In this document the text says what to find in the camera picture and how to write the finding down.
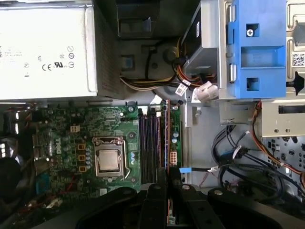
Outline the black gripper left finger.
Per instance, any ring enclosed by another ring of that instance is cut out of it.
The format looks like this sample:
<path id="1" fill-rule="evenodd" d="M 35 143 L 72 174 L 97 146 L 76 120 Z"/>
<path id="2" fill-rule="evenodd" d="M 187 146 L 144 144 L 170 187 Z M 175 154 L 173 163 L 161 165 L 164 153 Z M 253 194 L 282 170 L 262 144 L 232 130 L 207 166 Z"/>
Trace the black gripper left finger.
<path id="1" fill-rule="evenodd" d="M 136 192 L 121 187 L 97 198 L 76 223 L 77 229 L 164 229 L 167 217 L 167 172 L 157 169 L 157 182 Z"/>

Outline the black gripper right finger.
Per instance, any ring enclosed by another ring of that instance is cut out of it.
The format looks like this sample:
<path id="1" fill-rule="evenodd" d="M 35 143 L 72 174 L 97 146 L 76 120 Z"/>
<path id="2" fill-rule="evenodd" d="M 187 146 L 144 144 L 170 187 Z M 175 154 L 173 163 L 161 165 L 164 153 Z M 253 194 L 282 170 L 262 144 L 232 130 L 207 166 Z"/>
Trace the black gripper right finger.
<path id="1" fill-rule="evenodd" d="M 207 195 L 183 184 L 177 167 L 169 169 L 176 222 L 191 229 L 303 229 L 305 222 L 222 188 Z"/>

